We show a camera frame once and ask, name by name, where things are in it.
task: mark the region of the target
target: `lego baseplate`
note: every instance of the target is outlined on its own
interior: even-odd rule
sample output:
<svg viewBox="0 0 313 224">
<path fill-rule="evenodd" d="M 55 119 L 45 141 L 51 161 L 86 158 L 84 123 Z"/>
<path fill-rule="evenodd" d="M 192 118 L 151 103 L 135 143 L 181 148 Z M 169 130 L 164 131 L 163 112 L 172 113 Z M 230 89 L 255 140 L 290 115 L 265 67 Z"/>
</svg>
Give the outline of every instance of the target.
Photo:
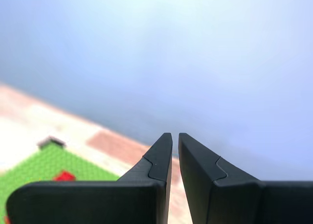
<svg viewBox="0 0 313 224">
<path fill-rule="evenodd" d="M 55 141 L 49 141 L 33 156 L 0 177 L 0 224 L 4 223 L 5 203 L 17 188 L 34 181 L 53 180 L 62 171 L 68 171 L 75 180 L 110 180 L 119 176 L 64 150 Z"/>
</svg>

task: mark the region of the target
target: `light blue backdrop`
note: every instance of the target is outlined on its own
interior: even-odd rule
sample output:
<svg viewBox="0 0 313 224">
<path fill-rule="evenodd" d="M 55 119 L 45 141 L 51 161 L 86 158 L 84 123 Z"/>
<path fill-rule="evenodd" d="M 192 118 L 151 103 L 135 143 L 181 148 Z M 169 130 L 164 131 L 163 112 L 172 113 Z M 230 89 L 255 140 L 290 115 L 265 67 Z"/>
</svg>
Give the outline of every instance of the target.
<svg viewBox="0 0 313 224">
<path fill-rule="evenodd" d="M 260 179 L 313 179 L 312 1 L 0 0 L 0 81 L 146 144 L 187 132 Z"/>
</svg>

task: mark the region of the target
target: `black plastic part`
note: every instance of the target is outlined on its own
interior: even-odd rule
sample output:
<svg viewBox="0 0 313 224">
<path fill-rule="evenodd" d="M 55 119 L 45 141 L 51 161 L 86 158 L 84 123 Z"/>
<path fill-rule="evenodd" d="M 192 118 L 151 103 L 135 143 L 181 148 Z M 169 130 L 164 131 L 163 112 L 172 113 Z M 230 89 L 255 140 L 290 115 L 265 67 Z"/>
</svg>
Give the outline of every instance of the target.
<svg viewBox="0 0 313 224">
<path fill-rule="evenodd" d="M 179 134 L 182 180 L 194 224 L 313 223 L 313 182 L 264 182 Z"/>
<path fill-rule="evenodd" d="M 61 140 L 59 140 L 59 139 L 57 139 L 57 138 L 55 138 L 55 137 L 51 137 L 51 136 L 48 137 L 48 138 L 46 138 L 45 140 L 39 142 L 39 143 L 38 143 L 38 147 L 39 147 L 40 149 L 43 149 L 45 146 L 47 146 L 47 145 L 48 145 L 49 143 L 51 143 L 51 142 L 57 144 L 57 145 L 60 146 L 61 148 L 64 148 L 64 147 L 65 147 L 65 143 L 64 143 L 63 141 L 61 141 Z"/>
<path fill-rule="evenodd" d="M 166 224 L 171 153 L 165 134 L 147 152 L 154 164 L 143 157 L 118 181 L 30 183 L 9 197 L 8 217 L 12 224 Z M 154 166 L 158 179 L 149 176 Z"/>
</svg>

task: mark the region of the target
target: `blue wall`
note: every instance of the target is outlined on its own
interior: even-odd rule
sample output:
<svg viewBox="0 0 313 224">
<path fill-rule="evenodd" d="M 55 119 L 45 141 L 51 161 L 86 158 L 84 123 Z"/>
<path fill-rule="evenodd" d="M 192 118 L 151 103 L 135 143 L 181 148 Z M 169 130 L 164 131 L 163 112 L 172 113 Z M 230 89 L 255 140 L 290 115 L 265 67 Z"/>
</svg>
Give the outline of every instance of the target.
<svg viewBox="0 0 313 224">
<path fill-rule="evenodd" d="M 0 0 L 0 81 L 146 144 L 187 132 L 258 178 L 313 179 L 311 1 Z"/>
</svg>

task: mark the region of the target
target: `wooden floor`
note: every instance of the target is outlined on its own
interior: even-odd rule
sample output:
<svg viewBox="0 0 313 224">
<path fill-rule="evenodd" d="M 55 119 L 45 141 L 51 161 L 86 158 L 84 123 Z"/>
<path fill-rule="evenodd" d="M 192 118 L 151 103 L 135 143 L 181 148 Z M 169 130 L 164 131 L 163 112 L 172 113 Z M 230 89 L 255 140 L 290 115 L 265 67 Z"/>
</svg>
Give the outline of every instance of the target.
<svg viewBox="0 0 313 224">
<path fill-rule="evenodd" d="M 0 135 L 0 173 L 36 152 L 37 143 L 48 136 L 64 141 L 67 150 L 120 176 L 134 166 L 149 149 L 148 146 L 5 85 L 0 85 Z M 168 223 L 192 223 L 179 161 L 175 158 Z"/>
</svg>

